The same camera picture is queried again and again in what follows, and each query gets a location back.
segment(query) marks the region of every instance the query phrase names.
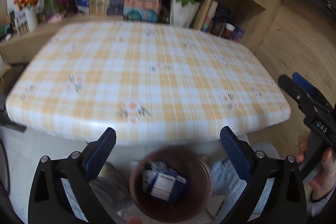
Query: human hand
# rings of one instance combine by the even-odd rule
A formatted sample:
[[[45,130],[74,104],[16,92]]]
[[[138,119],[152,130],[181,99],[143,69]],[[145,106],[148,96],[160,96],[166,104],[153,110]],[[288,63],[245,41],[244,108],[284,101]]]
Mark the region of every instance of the human hand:
[[[142,224],[142,221],[138,217],[130,217],[127,224]]]
[[[305,158],[305,151],[308,150],[308,137],[299,140],[299,153],[296,156],[296,161],[301,163]],[[328,148],[322,156],[322,169],[320,172],[309,182],[313,189],[312,199],[318,200],[326,196],[334,187],[336,183],[336,154]]]

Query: white vase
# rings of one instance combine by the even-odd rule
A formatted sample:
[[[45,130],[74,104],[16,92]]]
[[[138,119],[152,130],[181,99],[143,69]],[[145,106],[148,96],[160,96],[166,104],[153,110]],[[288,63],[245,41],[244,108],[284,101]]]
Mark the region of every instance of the white vase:
[[[26,8],[25,14],[29,31],[34,31],[38,24],[35,7]]]
[[[182,7],[180,1],[172,0],[170,7],[170,25],[189,28],[191,22],[193,21],[200,3],[188,4]]]

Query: table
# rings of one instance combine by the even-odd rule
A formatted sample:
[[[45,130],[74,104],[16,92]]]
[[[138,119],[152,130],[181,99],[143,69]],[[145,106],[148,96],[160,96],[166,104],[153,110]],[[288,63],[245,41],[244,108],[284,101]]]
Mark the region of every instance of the table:
[[[11,120],[68,139],[117,145],[216,140],[289,119],[276,83],[243,45],[169,25],[63,27],[6,101]]]
[[[84,14],[69,16],[63,22],[43,22],[32,32],[21,36],[15,34],[9,41],[1,41],[0,54],[6,64],[29,63],[54,34],[69,23],[86,21],[120,21],[122,16],[94,17]]]

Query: cup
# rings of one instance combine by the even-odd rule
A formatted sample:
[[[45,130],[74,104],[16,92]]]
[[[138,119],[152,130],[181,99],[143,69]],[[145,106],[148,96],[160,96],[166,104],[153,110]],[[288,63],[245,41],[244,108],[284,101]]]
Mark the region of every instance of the cup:
[[[232,35],[232,32],[235,30],[234,25],[227,23],[223,31],[222,37],[229,39]]]

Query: wooden floor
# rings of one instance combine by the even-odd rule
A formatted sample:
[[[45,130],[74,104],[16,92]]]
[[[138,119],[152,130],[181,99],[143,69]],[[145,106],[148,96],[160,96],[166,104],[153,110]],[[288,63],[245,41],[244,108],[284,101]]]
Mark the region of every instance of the wooden floor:
[[[336,100],[336,23],[304,0],[284,0],[256,57],[277,81],[279,75],[298,72],[334,105]],[[269,142],[280,157],[293,154],[298,136],[309,133],[304,115],[287,94],[291,118],[249,134],[251,144]]]

